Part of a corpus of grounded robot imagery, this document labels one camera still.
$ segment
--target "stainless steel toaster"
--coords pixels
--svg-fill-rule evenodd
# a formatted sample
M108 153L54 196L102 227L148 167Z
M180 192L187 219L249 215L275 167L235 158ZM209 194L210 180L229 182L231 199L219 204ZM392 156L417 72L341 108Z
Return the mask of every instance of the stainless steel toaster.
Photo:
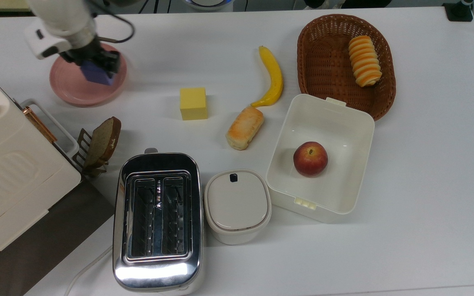
M130 291L186 295L203 282L199 169L182 153L129 159L118 178L113 273Z

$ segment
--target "brown basket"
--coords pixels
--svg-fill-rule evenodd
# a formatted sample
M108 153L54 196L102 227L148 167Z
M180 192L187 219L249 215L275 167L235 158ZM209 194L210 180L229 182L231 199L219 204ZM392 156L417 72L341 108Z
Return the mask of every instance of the brown basket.
M350 39L359 35L371 37L382 72L380 81L365 88L356 84L348 51ZM352 15L324 15L303 28L297 40L297 78L302 93L339 99L374 120L389 111L396 95L387 41L374 26Z

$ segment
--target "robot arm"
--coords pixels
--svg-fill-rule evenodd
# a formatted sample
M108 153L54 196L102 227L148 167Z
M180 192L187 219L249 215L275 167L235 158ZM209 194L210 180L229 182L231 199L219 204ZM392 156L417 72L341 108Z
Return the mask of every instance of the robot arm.
M42 60L58 53L78 66L91 62L109 78L118 72L120 53L101 47L94 19L83 0L27 2L39 18L25 30L25 39L34 56Z

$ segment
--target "red apple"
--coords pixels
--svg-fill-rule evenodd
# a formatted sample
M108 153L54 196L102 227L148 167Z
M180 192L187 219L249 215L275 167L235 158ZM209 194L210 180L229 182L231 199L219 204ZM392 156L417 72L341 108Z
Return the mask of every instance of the red apple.
M294 153L295 169L305 177L319 175L329 163L329 156L318 142L303 143Z

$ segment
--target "yellow sponge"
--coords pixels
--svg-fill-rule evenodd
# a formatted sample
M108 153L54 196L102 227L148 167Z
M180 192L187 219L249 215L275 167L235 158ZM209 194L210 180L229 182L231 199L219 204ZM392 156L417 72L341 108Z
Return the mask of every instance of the yellow sponge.
M182 120L207 119L206 90L204 88L180 89Z

